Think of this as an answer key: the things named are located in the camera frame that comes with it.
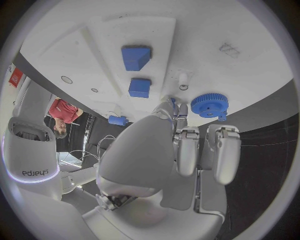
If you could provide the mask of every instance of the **red shirt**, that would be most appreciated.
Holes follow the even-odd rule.
[[[70,105],[65,100],[55,99],[49,113],[53,118],[62,119],[66,124],[70,124],[79,117],[76,114],[77,110],[77,107]]]

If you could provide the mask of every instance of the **blue block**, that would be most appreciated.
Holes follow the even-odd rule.
[[[109,116],[108,118],[109,124],[119,125],[119,126],[125,126],[128,123],[128,120],[125,116]]]
[[[140,71],[151,57],[151,49],[147,47],[122,48],[122,56],[126,71]]]
[[[149,98],[151,81],[143,78],[132,78],[129,86],[129,95],[136,98]]]

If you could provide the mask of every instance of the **red sign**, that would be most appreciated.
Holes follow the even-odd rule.
[[[8,82],[11,85],[13,85],[15,88],[17,88],[22,76],[23,76],[23,72],[15,68]]]

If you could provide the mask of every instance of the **person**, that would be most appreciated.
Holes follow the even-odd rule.
[[[72,123],[83,112],[80,108],[56,97],[49,109],[49,114],[55,119],[53,128],[55,137],[57,139],[65,138],[68,134],[66,124]]]

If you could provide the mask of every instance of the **man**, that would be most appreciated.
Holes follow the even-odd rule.
[[[67,103],[59,97],[56,97],[52,103],[49,113],[55,119],[54,135],[57,139],[63,139],[67,136],[66,124],[72,123],[77,119],[83,110]]]

